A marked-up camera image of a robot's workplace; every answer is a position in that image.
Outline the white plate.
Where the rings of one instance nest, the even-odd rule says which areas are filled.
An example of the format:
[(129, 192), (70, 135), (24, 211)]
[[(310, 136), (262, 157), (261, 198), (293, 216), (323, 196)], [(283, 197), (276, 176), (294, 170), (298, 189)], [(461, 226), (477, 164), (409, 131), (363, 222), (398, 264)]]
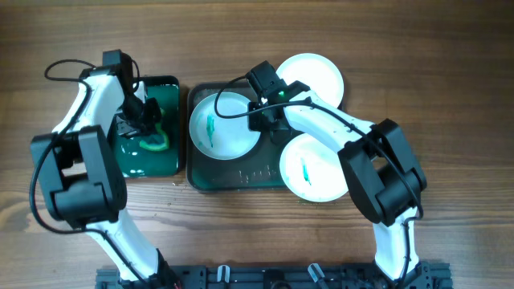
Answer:
[(308, 85), (325, 103), (339, 108), (345, 91), (337, 66), (322, 55), (302, 53), (286, 59), (276, 70), (286, 84), (300, 81)]
[(207, 96), (193, 110), (189, 132), (194, 146), (204, 155), (228, 161), (249, 153), (260, 132), (249, 129), (248, 117), (223, 119), (214, 110), (216, 93)]
[(305, 133), (286, 144), (279, 171), (284, 184), (306, 201), (334, 201), (349, 191), (337, 154)]

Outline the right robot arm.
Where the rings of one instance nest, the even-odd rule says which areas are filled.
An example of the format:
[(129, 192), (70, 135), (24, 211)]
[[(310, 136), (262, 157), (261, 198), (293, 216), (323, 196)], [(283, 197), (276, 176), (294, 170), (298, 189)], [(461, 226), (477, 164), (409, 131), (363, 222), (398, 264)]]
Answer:
[(258, 101), (250, 118), (270, 116), (314, 137), (337, 154), (350, 197), (373, 223), (375, 264), (398, 288), (418, 265), (414, 222), (424, 216), (426, 176), (402, 129), (390, 119), (359, 120), (324, 102), (307, 84), (286, 83), (264, 61), (244, 76)]

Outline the green and yellow sponge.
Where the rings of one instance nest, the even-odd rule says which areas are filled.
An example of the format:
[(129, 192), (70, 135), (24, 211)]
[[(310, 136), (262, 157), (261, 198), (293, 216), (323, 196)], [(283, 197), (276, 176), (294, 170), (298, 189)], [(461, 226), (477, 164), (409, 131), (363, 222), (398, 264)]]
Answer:
[(155, 133), (149, 136), (143, 136), (139, 141), (139, 146), (150, 152), (162, 152), (169, 149), (169, 137), (168, 134), (162, 129), (162, 121), (166, 112), (164, 109), (161, 111), (161, 120), (155, 124)]

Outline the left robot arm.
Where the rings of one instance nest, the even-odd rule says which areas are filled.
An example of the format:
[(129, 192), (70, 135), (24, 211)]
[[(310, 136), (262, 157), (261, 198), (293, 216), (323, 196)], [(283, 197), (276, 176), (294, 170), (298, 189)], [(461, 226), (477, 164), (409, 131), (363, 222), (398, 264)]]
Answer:
[(137, 63), (106, 51), (75, 78), (79, 91), (64, 119), (35, 136), (29, 203), (35, 221), (60, 235), (86, 234), (115, 263), (123, 288), (179, 288), (181, 280), (126, 209), (124, 175), (108, 142), (161, 128), (161, 108), (146, 100)]

